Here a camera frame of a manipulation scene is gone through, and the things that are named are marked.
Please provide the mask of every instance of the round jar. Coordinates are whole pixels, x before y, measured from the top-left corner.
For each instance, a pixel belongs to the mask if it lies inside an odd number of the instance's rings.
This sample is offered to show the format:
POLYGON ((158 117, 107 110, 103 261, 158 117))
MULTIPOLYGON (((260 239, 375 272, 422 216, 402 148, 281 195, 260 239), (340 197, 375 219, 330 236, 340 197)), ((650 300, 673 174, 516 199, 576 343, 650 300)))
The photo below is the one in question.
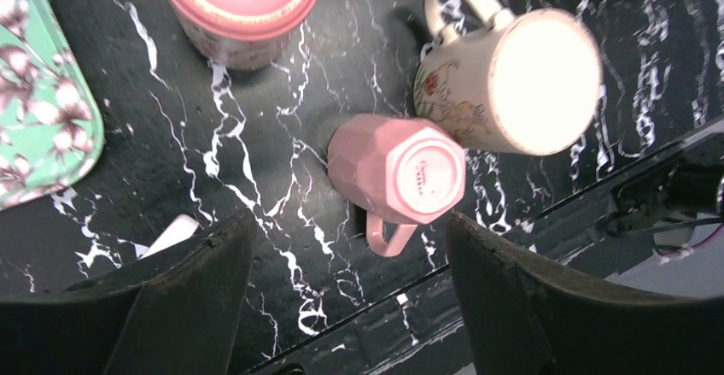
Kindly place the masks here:
POLYGON ((169 0, 191 43, 231 69, 278 58, 317 0, 169 0))

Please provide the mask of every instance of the floral tray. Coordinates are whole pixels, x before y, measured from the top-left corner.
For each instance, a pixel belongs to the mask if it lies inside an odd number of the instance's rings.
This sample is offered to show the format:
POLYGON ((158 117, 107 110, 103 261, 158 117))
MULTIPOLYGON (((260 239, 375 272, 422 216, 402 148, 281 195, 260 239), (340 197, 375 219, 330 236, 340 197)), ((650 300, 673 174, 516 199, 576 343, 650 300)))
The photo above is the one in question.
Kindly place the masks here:
POLYGON ((47 0, 0 0, 0 209, 84 177, 103 146, 98 106, 47 0))

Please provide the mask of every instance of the cup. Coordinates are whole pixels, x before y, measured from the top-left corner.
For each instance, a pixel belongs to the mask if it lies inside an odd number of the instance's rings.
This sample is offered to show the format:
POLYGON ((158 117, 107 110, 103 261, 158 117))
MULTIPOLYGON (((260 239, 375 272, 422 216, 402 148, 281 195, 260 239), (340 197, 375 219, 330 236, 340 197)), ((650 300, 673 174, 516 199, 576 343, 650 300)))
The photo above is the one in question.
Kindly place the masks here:
POLYGON ((327 157, 332 185, 367 210, 367 243, 385 257, 463 198, 464 151, 429 120, 358 114, 337 129, 327 157), (389 242, 384 221, 398 224, 389 242))
POLYGON ((190 42, 228 68, 256 70, 277 59, 317 0, 169 0, 190 42))
POLYGON ((498 0, 465 0, 483 28, 461 36, 424 0, 441 45, 417 71, 414 100, 471 149, 550 155, 587 129, 602 80, 598 46, 573 15, 537 9, 515 16, 498 0))

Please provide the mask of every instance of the marble surface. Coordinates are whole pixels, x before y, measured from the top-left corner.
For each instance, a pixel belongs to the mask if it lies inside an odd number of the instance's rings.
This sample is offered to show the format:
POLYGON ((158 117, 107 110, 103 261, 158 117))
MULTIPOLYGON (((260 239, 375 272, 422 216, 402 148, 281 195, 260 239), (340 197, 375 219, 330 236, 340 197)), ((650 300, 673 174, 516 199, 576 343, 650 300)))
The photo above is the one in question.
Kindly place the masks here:
MULTIPOLYGON (((592 125, 534 158, 468 151, 457 209, 499 233, 719 117, 724 0, 502 0, 559 7, 592 30, 604 85, 592 125)), ((202 227, 254 211, 260 246, 232 365, 243 370, 442 268, 446 219, 404 253, 373 255, 364 215, 330 187, 325 149, 362 112, 410 115, 435 45, 421 0, 319 0, 272 67, 197 55, 167 0, 50 0, 106 123, 96 169, 0 213, 0 294, 59 290, 133 262, 178 214, 202 227)), ((451 21, 480 27, 460 0, 451 21)))

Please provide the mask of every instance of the black marble table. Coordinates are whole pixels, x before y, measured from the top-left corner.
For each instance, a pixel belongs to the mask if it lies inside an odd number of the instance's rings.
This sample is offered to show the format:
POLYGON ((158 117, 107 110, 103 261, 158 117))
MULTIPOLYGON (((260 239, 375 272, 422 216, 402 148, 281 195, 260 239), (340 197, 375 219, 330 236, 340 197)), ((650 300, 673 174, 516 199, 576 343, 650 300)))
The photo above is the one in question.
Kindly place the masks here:
MULTIPOLYGON (((502 1, 576 14, 601 47, 605 83, 570 149, 467 153, 457 209, 482 225, 534 228, 543 209, 721 115, 724 0, 502 1)), ((261 233, 234 355, 243 369, 446 265, 444 218, 383 259, 325 176, 345 120, 414 114, 412 79, 434 46, 421 0, 319 0, 283 58, 253 74, 195 53, 167 0, 50 3, 103 111, 106 147, 72 189, 0 213, 0 295, 133 262, 178 214, 208 227, 249 207, 261 233)), ((463 29, 480 26, 460 0, 443 6, 463 29)))

